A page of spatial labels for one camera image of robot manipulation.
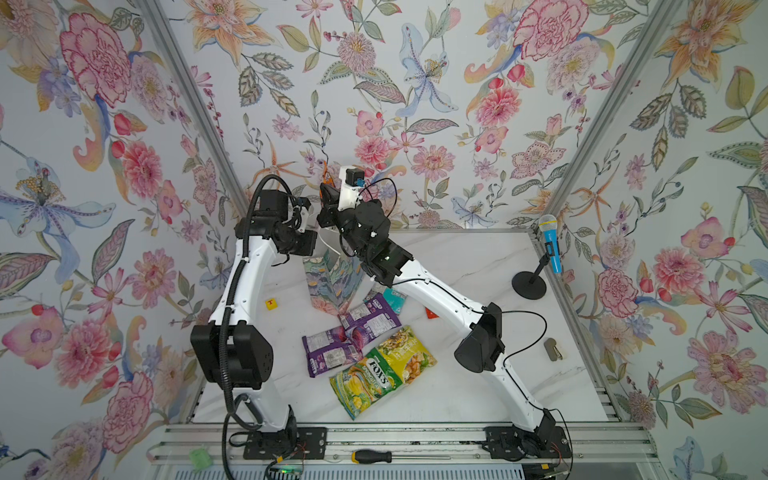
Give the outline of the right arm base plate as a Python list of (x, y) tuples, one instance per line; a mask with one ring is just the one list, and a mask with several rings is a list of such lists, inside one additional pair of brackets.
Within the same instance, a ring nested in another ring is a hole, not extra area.
[(528, 432), (514, 425), (489, 426), (484, 429), (481, 448), (492, 459), (517, 462), (524, 459), (570, 459), (571, 443), (562, 427), (548, 432)]

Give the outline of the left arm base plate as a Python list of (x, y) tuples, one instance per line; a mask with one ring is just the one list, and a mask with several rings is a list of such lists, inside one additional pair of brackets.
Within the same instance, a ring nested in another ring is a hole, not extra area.
[(290, 454), (298, 460), (323, 460), (327, 447), (325, 427), (297, 427), (279, 432), (251, 432), (246, 440), (245, 460), (287, 459)]

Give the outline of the floral paper gift bag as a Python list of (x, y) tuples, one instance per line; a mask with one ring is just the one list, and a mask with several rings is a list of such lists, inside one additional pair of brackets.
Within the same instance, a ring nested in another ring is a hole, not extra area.
[(347, 256), (337, 231), (317, 228), (313, 253), (302, 260), (311, 304), (338, 316), (362, 304), (373, 286), (357, 257)]

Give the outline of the orange Fox's fruits candy bag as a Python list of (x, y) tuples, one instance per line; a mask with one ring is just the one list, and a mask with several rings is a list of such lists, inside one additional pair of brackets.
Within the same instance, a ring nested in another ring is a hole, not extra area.
[(335, 186), (333, 175), (331, 174), (329, 163), (325, 162), (323, 165), (323, 173), (321, 176), (321, 184), (322, 185), (330, 185), (331, 187)]

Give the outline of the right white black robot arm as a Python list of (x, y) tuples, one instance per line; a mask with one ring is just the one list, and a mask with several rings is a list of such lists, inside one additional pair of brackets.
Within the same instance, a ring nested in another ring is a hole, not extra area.
[(432, 275), (389, 237), (391, 222), (381, 202), (363, 200), (362, 191), (361, 187), (347, 184), (340, 188), (323, 184), (318, 224), (338, 230), (340, 243), (352, 249), (363, 271), (375, 282), (418, 301), (466, 334), (454, 358), (464, 369), (485, 376), (497, 388), (522, 437), (523, 449), (544, 449), (556, 443), (556, 420), (551, 411), (537, 404), (506, 365), (503, 310), (494, 303), (473, 301)]

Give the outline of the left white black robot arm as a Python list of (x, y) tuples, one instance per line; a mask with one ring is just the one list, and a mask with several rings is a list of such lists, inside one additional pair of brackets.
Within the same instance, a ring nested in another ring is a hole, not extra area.
[(312, 255), (317, 233), (307, 227), (311, 202), (269, 174), (257, 184), (236, 225), (236, 256), (225, 291), (209, 317), (191, 331), (206, 381), (220, 387), (230, 419), (247, 430), (278, 432), (293, 413), (270, 382), (275, 353), (258, 330), (258, 301), (267, 273), (293, 257)]

